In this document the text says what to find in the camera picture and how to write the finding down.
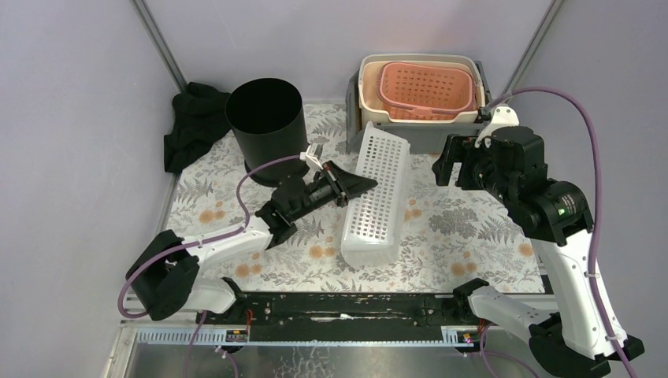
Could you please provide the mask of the white perforated plastic basket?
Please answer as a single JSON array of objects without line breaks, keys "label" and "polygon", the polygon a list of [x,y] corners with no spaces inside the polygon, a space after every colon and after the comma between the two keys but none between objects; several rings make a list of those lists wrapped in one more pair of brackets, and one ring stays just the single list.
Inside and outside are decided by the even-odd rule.
[{"label": "white perforated plastic basket", "polygon": [[347,207],[341,254],[353,269],[386,265],[399,255],[410,144],[373,126],[364,130],[355,173],[377,181]]}]

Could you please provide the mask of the grey plastic crate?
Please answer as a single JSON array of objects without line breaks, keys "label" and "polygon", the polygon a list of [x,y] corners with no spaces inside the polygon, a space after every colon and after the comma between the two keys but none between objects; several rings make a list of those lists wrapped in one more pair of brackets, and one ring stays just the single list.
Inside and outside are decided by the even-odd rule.
[{"label": "grey plastic crate", "polygon": [[371,54],[362,59],[358,71],[349,79],[346,93],[347,126],[346,152],[358,152],[363,128],[367,122],[383,131],[406,139],[412,154],[438,154],[450,134],[477,135],[483,128],[478,112],[461,113],[453,120],[394,120],[388,112],[378,109],[377,75],[381,67],[392,61],[456,67],[471,74],[478,85],[477,104],[492,100],[483,63],[462,55],[452,54]]}]

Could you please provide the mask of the large black cylindrical container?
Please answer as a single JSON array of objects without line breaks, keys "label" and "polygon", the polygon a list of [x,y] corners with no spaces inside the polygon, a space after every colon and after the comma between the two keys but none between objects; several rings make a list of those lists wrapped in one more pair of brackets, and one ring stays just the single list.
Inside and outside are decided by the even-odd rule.
[{"label": "large black cylindrical container", "polygon": [[289,176],[303,177],[309,168],[299,158],[261,166],[308,147],[302,96],[288,81],[261,78],[237,87],[225,107],[250,178],[265,187],[277,187]]}]

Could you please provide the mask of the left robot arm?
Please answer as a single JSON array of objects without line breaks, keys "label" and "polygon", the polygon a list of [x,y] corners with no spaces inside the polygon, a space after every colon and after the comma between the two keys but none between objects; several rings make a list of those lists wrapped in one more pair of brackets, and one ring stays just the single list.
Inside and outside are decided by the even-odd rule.
[{"label": "left robot arm", "polygon": [[238,254],[271,249],[290,239],[297,220],[323,206],[348,203],[378,182],[340,168],[333,161],[316,165],[312,182],[283,178],[270,200],[240,224],[220,232],[182,238],[169,229],[158,233],[125,275],[117,306],[122,316],[162,321],[182,309],[215,313],[233,324],[244,313],[243,292],[233,280],[210,279],[208,269]]}]

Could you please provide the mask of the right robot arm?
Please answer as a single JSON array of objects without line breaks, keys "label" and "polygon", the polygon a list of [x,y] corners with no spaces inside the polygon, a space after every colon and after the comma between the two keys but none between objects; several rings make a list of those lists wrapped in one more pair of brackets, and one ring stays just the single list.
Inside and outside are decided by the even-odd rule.
[{"label": "right robot arm", "polygon": [[557,310],[540,310],[474,279],[453,291],[453,317],[500,326],[525,342],[543,370],[557,377],[603,377],[610,361],[644,353],[642,341],[614,317],[596,260],[594,221],[584,193],[549,177],[544,141],[530,128],[502,127],[478,137],[449,135],[432,170],[436,184],[486,191],[531,241],[544,264]]}]

